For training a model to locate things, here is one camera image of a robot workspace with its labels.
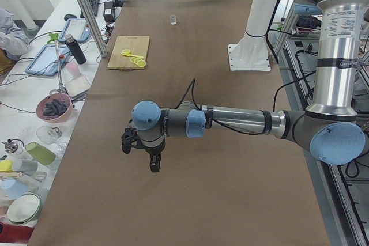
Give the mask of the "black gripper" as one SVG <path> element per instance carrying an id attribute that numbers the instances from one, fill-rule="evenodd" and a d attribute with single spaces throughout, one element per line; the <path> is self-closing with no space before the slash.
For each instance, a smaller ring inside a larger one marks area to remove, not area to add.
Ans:
<path id="1" fill-rule="evenodd" d="M 155 141 L 141 140 L 144 149 L 150 154 L 149 167 L 152 173 L 160 172 L 161 152 L 165 149 L 165 139 L 157 139 Z"/>

